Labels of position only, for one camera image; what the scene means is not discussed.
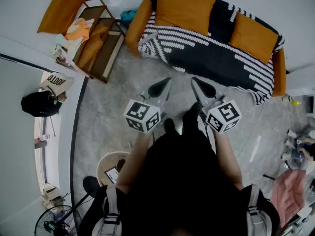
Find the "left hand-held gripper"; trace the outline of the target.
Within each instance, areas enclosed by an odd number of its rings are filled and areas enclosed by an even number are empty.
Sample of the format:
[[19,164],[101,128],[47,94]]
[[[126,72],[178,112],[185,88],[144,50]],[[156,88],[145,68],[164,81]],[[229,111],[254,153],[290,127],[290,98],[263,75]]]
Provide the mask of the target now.
[[142,92],[131,99],[124,111],[130,128],[148,134],[161,122],[163,106],[172,86],[170,77],[159,78],[149,86],[148,94]]

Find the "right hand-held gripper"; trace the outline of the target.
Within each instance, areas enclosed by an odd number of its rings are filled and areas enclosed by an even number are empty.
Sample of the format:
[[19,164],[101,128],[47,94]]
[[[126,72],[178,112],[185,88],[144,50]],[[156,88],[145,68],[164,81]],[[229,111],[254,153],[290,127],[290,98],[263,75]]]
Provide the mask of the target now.
[[192,77],[191,87],[197,101],[204,106],[202,111],[206,115],[205,122],[217,133],[223,134],[238,124],[242,118],[242,113],[235,100],[227,101],[223,97],[211,105],[208,98],[216,98],[217,94],[216,89],[211,84],[197,77]]

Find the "orange sofa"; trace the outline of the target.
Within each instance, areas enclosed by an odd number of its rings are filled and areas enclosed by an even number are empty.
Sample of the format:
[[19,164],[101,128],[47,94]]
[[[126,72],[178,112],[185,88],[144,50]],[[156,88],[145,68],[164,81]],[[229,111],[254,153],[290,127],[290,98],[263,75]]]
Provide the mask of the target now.
[[[143,56],[138,50],[139,47],[139,40],[144,30],[144,19],[149,15],[147,9],[145,8],[148,5],[148,0],[143,0],[140,4],[136,15],[134,16],[126,34],[126,44],[129,49],[133,52],[136,56]],[[266,28],[272,30],[274,33],[278,33],[274,28],[267,24]]]

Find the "small orange sofa cushion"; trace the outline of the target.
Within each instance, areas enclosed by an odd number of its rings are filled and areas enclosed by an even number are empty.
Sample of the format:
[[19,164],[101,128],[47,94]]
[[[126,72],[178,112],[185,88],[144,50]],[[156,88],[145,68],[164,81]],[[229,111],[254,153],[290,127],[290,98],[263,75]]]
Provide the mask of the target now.
[[278,34],[255,20],[237,12],[229,45],[245,51],[267,64],[278,40]]

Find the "large orange sofa cushion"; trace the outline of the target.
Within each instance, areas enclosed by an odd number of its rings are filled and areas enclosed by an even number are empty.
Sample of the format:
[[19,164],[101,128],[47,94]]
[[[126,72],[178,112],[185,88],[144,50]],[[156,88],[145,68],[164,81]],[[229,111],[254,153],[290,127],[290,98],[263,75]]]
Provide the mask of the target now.
[[157,0],[156,26],[176,26],[202,35],[208,34],[215,0]]

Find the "person's left forearm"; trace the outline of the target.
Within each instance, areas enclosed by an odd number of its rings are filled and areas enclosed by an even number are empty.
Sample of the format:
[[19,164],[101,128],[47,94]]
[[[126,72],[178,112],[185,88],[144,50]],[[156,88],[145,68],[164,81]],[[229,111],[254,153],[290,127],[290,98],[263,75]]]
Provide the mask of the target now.
[[135,184],[139,172],[144,165],[151,135],[151,132],[147,134],[138,133],[133,149],[119,173],[116,187],[125,194]]

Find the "person's right forearm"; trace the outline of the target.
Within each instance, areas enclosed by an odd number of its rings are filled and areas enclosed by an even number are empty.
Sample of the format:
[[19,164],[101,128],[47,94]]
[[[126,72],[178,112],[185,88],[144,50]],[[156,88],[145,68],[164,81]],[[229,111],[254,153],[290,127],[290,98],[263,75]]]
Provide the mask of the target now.
[[214,140],[221,170],[239,190],[242,190],[244,186],[241,169],[229,142],[228,135],[225,133],[219,134],[217,131],[214,131]]

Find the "person's right black shoe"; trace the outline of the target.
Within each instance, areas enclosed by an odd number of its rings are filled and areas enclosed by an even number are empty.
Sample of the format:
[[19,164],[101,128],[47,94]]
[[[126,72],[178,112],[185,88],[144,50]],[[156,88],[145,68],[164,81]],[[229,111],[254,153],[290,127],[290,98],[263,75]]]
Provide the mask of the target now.
[[203,108],[202,104],[199,101],[197,101],[191,106],[188,113],[193,116],[198,116],[202,114],[202,108]]

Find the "person's black shoe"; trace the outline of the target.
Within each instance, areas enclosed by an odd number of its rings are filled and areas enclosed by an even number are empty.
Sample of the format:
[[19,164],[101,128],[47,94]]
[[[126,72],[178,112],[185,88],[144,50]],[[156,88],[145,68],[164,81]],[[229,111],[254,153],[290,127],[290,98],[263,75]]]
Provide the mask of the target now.
[[199,101],[197,101],[191,106],[188,113],[193,116],[198,116],[202,114],[202,108],[203,108],[202,104]]
[[173,119],[171,119],[171,118],[167,118],[164,121],[163,127],[164,127],[166,134],[175,134],[175,135],[179,134],[176,130],[175,123],[174,123]]

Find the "person's left black shoe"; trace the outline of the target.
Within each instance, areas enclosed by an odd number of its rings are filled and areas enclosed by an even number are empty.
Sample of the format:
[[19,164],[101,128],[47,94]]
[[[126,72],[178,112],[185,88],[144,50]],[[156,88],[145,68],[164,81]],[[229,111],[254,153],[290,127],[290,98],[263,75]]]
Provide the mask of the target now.
[[164,121],[163,127],[164,127],[166,134],[175,134],[175,135],[179,134],[176,130],[175,123],[174,123],[173,119],[171,119],[171,118],[167,118]]

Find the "black white striped blanket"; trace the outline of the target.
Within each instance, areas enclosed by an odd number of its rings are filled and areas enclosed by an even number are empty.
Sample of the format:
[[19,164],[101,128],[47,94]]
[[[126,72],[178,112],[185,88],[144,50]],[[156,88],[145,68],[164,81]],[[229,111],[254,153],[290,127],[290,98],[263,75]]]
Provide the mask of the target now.
[[208,33],[202,35],[178,26],[157,26],[157,0],[148,2],[145,8],[149,15],[144,19],[138,47],[141,55],[160,59],[177,71],[248,92],[256,105],[285,94],[284,37],[280,33],[276,35],[267,63],[229,44],[238,13],[266,27],[260,18],[231,3],[216,0]]

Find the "orange pillow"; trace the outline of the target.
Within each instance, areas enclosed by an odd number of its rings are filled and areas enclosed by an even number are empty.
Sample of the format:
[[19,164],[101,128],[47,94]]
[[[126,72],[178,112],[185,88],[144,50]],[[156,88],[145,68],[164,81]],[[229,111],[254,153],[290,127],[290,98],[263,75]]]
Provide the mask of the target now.
[[84,47],[77,66],[83,69],[93,56],[101,49],[103,41],[99,34],[92,36]]
[[103,38],[107,37],[108,32],[109,27],[105,26],[103,23],[99,23],[95,26],[94,30],[90,34],[90,40],[98,36],[103,41]]

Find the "teal cloth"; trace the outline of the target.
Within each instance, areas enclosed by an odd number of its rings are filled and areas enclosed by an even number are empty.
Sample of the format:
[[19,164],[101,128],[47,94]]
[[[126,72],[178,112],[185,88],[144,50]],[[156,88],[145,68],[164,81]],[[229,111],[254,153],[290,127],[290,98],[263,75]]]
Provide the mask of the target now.
[[137,9],[135,10],[127,10],[127,11],[123,11],[120,14],[121,17],[121,24],[128,29],[134,16],[136,15]]

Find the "round beige side table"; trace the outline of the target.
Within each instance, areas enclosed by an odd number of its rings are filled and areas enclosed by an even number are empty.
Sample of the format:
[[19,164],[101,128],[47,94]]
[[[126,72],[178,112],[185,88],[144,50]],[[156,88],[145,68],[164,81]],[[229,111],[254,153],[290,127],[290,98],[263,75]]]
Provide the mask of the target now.
[[105,175],[105,171],[116,166],[118,171],[121,171],[122,166],[126,162],[129,156],[129,152],[124,151],[115,151],[109,152],[105,156],[101,158],[98,163],[96,175],[97,180],[100,186],[108,186],[113,187],[115,186]]

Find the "person's black clothed body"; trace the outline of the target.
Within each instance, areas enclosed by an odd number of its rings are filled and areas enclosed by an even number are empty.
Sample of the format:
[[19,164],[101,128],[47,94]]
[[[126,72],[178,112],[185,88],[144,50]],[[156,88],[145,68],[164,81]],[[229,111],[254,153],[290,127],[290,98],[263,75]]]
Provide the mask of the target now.
[[224,174],[198,116],[185,112],[178,133],[149,143],[127,194],[98,190],[78,236],[277,236],[277,210],[258,186],[239,190]]

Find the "black framed picture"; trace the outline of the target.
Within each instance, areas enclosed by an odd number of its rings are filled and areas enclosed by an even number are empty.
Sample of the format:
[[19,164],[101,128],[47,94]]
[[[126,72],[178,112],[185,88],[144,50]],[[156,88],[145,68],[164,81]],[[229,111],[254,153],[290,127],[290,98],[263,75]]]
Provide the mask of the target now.
[[104,173],[114,185],[117,183],[119,171],[116,166],[106,170]]

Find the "pile of clothes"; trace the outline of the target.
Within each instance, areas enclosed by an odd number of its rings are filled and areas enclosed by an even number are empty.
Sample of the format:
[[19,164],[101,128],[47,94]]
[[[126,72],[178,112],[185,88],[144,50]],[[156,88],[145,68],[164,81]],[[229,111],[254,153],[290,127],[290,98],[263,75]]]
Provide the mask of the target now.
[[[95,21],[94,19],[90,19],[90,20],[87,20],[86,23],[87,23],[88,26],[92,27],[94,21]],[[81,39],[82,38],[79,38],[79,39],[76,39],[76,40],[67,40],[65,38],[65,35],[60,33],[60,34],[58,34],[55,37],[55,44],[56,45],[60,45],[60,46],[62,46],[64,48],[66,48],[66,49],[75,48],[75,47],[79,46],[80,44],[82,44],[81,43]]]

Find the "beige printed tote bag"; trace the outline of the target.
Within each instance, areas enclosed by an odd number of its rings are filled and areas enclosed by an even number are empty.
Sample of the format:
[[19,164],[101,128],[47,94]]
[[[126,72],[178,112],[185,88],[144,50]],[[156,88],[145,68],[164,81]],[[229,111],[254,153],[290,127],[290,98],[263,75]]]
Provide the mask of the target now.
[[41,84],[40,88],[49,91],[52,96],[59,96],[71,88],[73,79],[64,74],[53,72]]

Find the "white floral cloth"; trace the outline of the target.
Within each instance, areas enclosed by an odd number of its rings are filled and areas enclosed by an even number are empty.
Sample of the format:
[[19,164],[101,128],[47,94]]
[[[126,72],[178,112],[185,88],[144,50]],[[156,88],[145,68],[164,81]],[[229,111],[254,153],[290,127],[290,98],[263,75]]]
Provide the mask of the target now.
[[62,65],[70,65],[70,63],[72,62],[72,60],[68,56],[66,49],[64,49],[60,45],[55,45],[51,49],[51,52],[53,56],[56,58],[56,61]]

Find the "black standing fan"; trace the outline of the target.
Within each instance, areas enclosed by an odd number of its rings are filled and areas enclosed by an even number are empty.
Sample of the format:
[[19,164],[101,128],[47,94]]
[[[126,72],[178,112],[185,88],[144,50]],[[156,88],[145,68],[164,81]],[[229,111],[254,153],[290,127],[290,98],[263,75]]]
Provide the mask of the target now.
[[74,206],[58,205],[46,210],[35,224],[34,236],[76,236],[82,217],[78,208],[95,198],[100,185],[97,178],[83,179],[86,195]]

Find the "black backpack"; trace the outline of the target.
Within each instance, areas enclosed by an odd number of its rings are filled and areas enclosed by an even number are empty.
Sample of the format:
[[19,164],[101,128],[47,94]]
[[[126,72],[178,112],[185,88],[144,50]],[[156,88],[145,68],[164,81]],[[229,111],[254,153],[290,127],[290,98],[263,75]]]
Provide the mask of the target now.
[[21,100],[22,110],[34,117],[51,117],[59,112],[62,103],[50,91],[31,93]]

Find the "flat orange pad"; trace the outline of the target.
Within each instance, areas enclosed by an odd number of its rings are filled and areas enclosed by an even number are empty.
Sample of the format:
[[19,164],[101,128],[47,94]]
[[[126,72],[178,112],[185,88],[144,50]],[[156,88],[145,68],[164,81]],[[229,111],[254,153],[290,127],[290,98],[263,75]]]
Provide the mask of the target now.
[[85,0],[52,0],[37,30],[38,33],[66,34]]

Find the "pink cloth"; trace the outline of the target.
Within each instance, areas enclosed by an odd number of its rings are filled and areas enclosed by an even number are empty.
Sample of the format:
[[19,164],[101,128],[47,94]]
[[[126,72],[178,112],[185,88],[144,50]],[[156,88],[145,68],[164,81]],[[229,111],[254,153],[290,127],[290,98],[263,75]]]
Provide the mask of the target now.
[[280,217],[283,228],[305,206],[305,170],[288,169],[274,180],[271,203]]

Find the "cardboard box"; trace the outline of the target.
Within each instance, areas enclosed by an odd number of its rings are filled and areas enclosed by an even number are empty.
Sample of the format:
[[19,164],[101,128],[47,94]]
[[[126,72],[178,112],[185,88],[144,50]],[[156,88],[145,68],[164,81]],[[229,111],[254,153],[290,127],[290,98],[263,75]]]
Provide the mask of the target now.
[[41,196],[43,198],[42,205],[45,207],[45,209],[61,206],[65,201],[63,196],[60,194],[59,189],[49,183],[44,185]]

